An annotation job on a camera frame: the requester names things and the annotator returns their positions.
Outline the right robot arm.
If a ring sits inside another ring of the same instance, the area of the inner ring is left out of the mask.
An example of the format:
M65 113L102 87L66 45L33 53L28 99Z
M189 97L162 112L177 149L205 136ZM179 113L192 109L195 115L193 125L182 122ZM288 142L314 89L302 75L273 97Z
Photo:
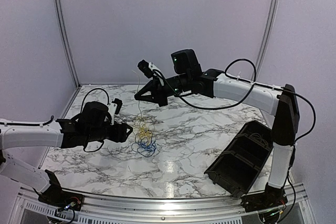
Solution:
M151 62L141 60L138 69L150 81L136 93L137 101L166 106L168 98L176 96L184 100L186 95L199 94L208 98L229 99L235 105L246 104L274 116L271 142L274 154L266 191L260 195L260 203L271 207L280 199L280 189L286 183L290 159L295 149L300 119L296 92L293 86L270 86L256 81L234 77L227 70L203 71L192 49L184 49L171 55L175 76L166 78Z

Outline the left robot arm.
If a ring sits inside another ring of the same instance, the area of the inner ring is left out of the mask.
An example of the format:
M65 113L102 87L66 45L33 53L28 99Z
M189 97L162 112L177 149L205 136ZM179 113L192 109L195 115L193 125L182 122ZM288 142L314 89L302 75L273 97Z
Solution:
M50 119L45 123L1 120L1 175L45 194L54 205L66 202L66 193L53 172L41 170L11 155L10 148L48 146L55 148L86 148L90 142L106 140L124 143L133 128L117 123L122 102L118 99L105 105L93 101L70 119Z

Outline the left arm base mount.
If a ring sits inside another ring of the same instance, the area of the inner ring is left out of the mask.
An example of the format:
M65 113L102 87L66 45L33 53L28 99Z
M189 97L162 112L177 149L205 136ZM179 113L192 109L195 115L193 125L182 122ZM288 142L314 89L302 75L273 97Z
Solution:
M38 200L59 208L62 207L63 209L74 202L75 205L71 205L70 207L75 211L80 211L84 196L82 194L64 191L56 175L49 170L45 170L45 172L48 175L49 185L44 192L39 193Z

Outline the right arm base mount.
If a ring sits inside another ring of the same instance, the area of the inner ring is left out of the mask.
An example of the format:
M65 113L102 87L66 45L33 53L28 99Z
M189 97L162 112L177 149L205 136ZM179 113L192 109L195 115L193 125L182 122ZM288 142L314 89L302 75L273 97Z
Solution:
M284 186L276 188L266 184L263 192L242 196L240 205L246 212L252 212L283 206L287 202Z

